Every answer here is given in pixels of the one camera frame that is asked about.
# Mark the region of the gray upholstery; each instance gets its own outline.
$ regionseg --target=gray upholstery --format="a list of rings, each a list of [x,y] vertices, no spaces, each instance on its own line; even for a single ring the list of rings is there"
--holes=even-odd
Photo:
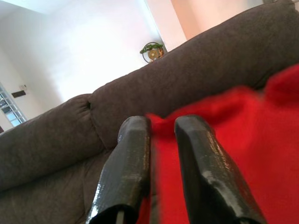
[[[263,87],[299,62],[299,13],[266,4],[127,76],[0,135],[0,224],[82,224],[122,122],[235,85]]]
[[[88,97],[77,96],[0,135],[0,191],[103,151]]]
[[[292,1],[243,12],[96,90],[90,102],[97,133],[113,148],[129,116],[166,116],[235,85],[262,87],[270,75],[299,62],[298,40],[299,13]]]

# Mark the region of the red fabric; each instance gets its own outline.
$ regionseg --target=red fabric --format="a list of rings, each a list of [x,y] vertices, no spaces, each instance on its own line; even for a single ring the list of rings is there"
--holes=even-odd
[[[149,115],[161,224],[189,223],[173,132],[175,119],[187,114],[203,117],[214,128],[270,224],[298,223],[299,65],[271,78],[264,97],[237,87],[165,119]]]

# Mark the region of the couch cushion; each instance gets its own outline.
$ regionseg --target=couch cushion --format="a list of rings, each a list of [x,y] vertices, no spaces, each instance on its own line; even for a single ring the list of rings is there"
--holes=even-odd
[[[70,99],[0,135],[0,191],[102,152],[88,97]]]
[[[163,58],[96,90],[92,119],[107,148],[129,116],[173,110],[236,85],[263,87],[299,62],[299,13],[290,0],[245,11]]]
[[[109,153],[0,193],[1,224],[80,224]]]

